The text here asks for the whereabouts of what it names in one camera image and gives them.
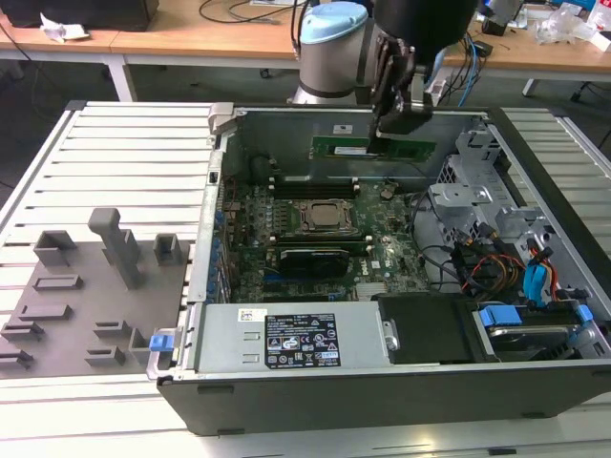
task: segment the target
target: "wooden desk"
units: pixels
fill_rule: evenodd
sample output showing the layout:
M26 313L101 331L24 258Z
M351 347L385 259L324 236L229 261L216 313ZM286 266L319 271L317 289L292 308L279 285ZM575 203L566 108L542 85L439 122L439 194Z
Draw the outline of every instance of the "wooden desk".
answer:
M124 54L170 54L240 59L295 61L290 42L290 10L272 16L281 25L218 24L200 17L202 0L160 0L158 14L149 31L118 34L112 51ZM233 20L225 9L237 3L222 0L204 10L211 17ZM236 12L251 17L272 12L272 7L239 7Z
M486 69L540 72L611 73L611 52L600 52L593 44L578 40L574 45L554 43L539 45L533 31L507 30L504 36L484 35L480 24L472 24L469 32L495 48L486 62ZM464 52L455 46L444 64L460 67Z
M136 100L129 65L181 65L260 69L299 69L290 43L290 11L273 16L280 25L218 24L199 15L202 0L160 0L147 32L92 31L91 40L61 45L38 29L14 29L5 16L0 21L34 60L97 62L108 65L121 101ZM230 19L226 8L238 0L218 0L205 12ZM244 16L272 11L272 7L238 8ZM484 73L489 76L530 79L529 94L539 79L611 82L611 53L590 43L538 45L532 31L507 31L496 37L481 34L473 24L474 39L493 45ZM446 57L444 72L462 65L458 46ZM0 33L0 58L24 56Z
M0 14L0 23L19 47L26 52L110 52L111 43L118 35L118 31L88 31L92 36L90 39L67 41L61 44L47 38L47 35L38 28L14 28L4 14ZM0 31L0 49L15 50L15 46L2 31Z

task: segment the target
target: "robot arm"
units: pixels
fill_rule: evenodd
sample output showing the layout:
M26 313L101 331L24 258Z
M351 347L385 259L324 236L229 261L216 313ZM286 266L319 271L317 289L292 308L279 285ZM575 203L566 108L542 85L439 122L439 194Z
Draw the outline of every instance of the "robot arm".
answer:
M300 89L293 101L346 103L358 69L371 62L371 143L409 134L432 115L425 82L435 57L464 35L476 5L477 0L377 0L370 34L364 7L348 2L315 7L305 16Z
M370 138L407 135L432 116L425 93L437 54L469 27L477 0L378 0Z

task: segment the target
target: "black panel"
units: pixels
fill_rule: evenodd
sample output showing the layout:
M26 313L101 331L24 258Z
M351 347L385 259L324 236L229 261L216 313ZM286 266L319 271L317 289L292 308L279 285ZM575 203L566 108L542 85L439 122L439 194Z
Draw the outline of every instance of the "black panel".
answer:
M407 293L378 299L382 320L393 320L400 348L394 364L465 364L483 361L472 310L459 294Z
M158 389L191 432L213 436L222 430L256 433L552 417L611 390L611 380L593 377L595 370L165 381Z

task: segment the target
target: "desk leg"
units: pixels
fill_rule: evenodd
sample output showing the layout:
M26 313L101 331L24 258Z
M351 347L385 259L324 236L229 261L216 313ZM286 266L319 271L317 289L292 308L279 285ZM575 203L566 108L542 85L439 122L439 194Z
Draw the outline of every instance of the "desk leg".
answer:
M132 82L130 69L125 63L122 54L110 54L105 59L106 65L111 72L113 83L115 83L116 94L120 102L137 101L136 89Z
M522 95L525 97L530 97L537 88L538 82L538 79L529 79L526 86L524 86L524 89L522 89Z

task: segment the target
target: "plastic bag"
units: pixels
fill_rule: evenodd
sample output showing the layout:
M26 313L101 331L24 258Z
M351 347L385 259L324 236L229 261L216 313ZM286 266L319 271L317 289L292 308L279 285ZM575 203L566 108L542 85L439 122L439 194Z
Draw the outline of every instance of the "plastic bag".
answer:
M568 41L573 44L575 43L573 30L582 23L583 21L571 12L571 6L563 3L548 19L537 21L535 37L539 45L558 41Z
M597 31L611 31L611 0L597 0L590 12L588 26Z

